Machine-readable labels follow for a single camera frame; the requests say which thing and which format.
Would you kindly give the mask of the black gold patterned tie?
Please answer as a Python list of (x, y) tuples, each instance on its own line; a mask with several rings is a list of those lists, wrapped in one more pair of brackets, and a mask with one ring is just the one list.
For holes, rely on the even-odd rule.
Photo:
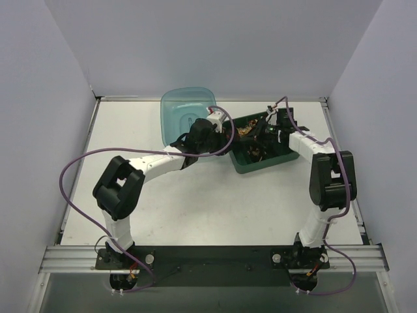
[(248, 147), (248, 156), (252, 162), (260, 162), (263, 158), (263, 152), (260, 148), (250, 145)]

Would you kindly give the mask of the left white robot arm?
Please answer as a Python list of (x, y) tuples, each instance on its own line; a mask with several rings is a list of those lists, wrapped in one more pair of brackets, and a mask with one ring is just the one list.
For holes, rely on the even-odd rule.
[(229, 152), (229, 141), (238, 140), (233, 127), (217, 131), (218, 123), (196, 119), (189, 132), (170, 143), (161, 155), (149, 154), (127, 160), (113, 157), (93, 189), (93, 197), (105, 218), (110, 233), (108, 246), (122, 254), (134, 246), (130, 231), (130, 215), (136, 208), (143, 185), (171, 171), (183, 170), (195, 162), (199, 155), (221, 151)]

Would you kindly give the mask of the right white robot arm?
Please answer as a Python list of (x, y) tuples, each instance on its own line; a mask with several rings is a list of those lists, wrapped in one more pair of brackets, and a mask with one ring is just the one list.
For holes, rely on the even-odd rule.
[(278, 142), (309, 162), (313, 209), (298, 238), (303, 247), (323, 246), (331, 225), (349, 213), (357, 195), (353, 154), (339, 150), (333, 138), (321, 141), (308, 128), (297, 125), (292, 108), (270, 106), (256, 126), (260, 130), (253, 130), (255, 143)]

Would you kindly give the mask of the green compartment organizer box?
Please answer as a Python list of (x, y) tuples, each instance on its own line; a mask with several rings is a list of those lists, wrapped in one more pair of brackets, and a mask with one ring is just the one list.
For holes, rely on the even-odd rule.
[[(266, 117), (267, 115), (268, 114), (266, 112), (259, 112), (233, 119), (237, 140), (232, 143), (229, 155), (235, 170), (239, 174), (262, 170), (267, 167), (296, 160), (299, 157), (298, 153), (279, 143), (274, 144), (271, 147), (261, 147), (256, 143), (251, 143), (250, 132), (243, 137), (238, 135), (237, 128), (245, 127), (246, 125), (254, 127), (260, 117)], [(256, 146), (262, 150), (263, 158), (260, 162), (252, 162), (250, 160), (248, 156), (248, 147), (250, 145)]]

